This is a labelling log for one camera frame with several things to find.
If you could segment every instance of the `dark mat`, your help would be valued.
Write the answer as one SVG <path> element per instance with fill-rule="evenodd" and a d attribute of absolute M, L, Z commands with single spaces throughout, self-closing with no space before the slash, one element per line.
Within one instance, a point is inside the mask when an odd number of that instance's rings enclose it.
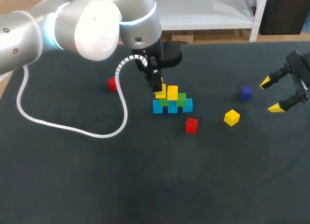
<path fill-rule="evenodd" d="M 184 47 L 184 61 L 164 80 L 193 98 L 192 114 L 153 115 L 153 95 L 129 63 L 121 72 L 129 123 L 105 140 L 24 119 L 16 71 L 0 101 L 0 223 L 309 223 L 309 105 L 271 114 L 268 107 L 295 92 L 292 80 L 259 87 L 295 49 L 306 53 L 310 43 Z M 106 81 L 129 54 L 119 47 L 100 63 L 44 55 L 30 66 L 25 111 L 114 131 L 123 110 Z M 253 86 L 250 102 L 239 100 L 242 85 Z M 231 109 L 241 114 L 234 127 L 223 122 Z M 196 135 L 185 134 L 187 117 L 199 119 Z"/>

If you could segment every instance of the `floor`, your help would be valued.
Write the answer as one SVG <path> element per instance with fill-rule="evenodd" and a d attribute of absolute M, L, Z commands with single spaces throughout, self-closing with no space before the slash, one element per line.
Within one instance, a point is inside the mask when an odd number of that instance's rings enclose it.
<path fill-rule="evenodd" d="M 0 0 L 0 14 L 14 10 L 26 10 L 42 0 Z M 199 30 L 195 32 L 194 41 L 190 44 L 247 43 L 250 30 Z M 169 41 L 171 32 L 163 33 L 163 40 Z M 310 33 L 301 35 L 258 36 L 258 42 L 310 41 Z M 0 82 L 0 98 L 10 76 Z"/>

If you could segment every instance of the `green block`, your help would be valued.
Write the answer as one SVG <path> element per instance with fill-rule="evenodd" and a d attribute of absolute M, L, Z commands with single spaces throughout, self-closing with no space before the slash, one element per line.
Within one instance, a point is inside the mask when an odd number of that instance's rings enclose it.
<path fill-rule="evenodd" d="M 160 106 L 169 106 L 169 101 L 167 99 L 159 99 Z"/>
<path fill-rule="evenodd" d="M 184 107 L 186 106 L 186 93 L 179 93 L 178 100 L 176 101 L 177 107 Z"/>

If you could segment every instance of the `white shelf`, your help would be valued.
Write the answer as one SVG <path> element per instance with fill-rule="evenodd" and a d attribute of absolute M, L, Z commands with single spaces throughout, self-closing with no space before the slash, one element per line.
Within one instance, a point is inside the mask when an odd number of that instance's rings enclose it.
<path fill-rule="evenodd" d="M 156 0 L 163 30 L 251 29 L 246 0 Z"/>

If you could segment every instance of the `navy blue block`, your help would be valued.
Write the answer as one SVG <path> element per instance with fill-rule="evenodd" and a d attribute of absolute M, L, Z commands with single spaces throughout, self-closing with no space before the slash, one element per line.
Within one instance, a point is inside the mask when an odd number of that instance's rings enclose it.
<path fill-rule="evenodd" d="M 176 106 L 176 101 L 170 101 L 170 104 L 168 106 L 168 113 L 169 114 L 177 114 L 178 113 L 178 107 Z"/>
<path fill-rule="evenodd" d="M 243 86 L 241 88 L 241 94 L 240 94 L 241 100 L 249 101 L 249 100 L 251 100 L 251 97 L 252 97 L 252 87 Z"/>
<path fill-rule="evenodd" d="M 183 113 L 193 112 L 193 100 L 191 98 L 187 98 L 186 106 L 184 106 L 182 109 L 183 109 Z"/>
<path fill-rule="evenodd" d="M 163 114 L 164 107 L 159 105 L 159 100 L 153 100 L 153 114 Z"/>

